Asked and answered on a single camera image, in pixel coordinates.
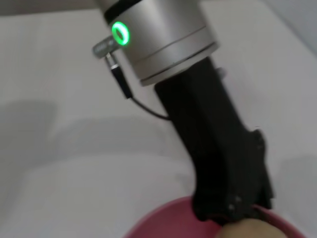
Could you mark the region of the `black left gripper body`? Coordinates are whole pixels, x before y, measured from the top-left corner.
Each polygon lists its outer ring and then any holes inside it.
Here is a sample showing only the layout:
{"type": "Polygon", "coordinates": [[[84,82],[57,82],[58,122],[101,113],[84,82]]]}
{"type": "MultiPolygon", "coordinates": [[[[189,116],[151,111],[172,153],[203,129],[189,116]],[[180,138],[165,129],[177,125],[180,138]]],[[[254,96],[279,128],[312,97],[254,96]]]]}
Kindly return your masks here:
{"type": "Polygon", "coordinates": [[[195,206],[270,206],[259,130],[242,123],[210,58],[155,85],[196,173],[195,206]]]}

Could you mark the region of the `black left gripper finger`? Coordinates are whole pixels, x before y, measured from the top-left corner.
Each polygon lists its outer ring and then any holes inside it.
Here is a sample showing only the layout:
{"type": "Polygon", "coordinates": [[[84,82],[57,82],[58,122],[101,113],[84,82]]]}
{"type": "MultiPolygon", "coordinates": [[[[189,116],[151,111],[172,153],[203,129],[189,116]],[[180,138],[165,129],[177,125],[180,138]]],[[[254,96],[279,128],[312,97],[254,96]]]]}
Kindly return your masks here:
{"type": "Polygon", "coordinates": [[[194,196],[194,214],[199,221],[213,221],[219,225],[239,222],[244,219],[262,220],[260,214],[251,204],[244,203],[239,197],[233,201],[217,200],[216,197],[194,196]]]}

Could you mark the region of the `beige egg yolk pastry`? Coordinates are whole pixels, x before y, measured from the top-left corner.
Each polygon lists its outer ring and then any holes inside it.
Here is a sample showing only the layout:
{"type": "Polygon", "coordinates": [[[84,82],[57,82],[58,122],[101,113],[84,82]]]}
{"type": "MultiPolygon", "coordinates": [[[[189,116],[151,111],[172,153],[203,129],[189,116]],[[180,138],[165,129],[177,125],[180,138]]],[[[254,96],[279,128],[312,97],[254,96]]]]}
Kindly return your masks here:
{"type": "Polygon", "coordinates": [[[287,236],[267,222],[244,219],[223,226],[215,238],[287,238],[287,236]]]}

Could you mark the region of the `pink plastic bowl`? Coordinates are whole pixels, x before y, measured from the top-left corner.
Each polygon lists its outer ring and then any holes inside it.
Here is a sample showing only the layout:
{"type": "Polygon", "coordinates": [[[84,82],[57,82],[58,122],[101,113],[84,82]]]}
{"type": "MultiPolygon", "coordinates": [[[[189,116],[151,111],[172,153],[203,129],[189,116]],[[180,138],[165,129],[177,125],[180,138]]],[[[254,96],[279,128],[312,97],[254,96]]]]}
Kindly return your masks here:
{"type": "MultiPolygon", "coordinates": [[[[287,238],[306,238],[293,225],[271,211],[252,205],[263,215],[262,221],[278,228],[287,238]]],[[[202,222],[194,215],[192,198],[173,200],[142,218],[124,238],[215,238],[224,225],[202,222]]]]}

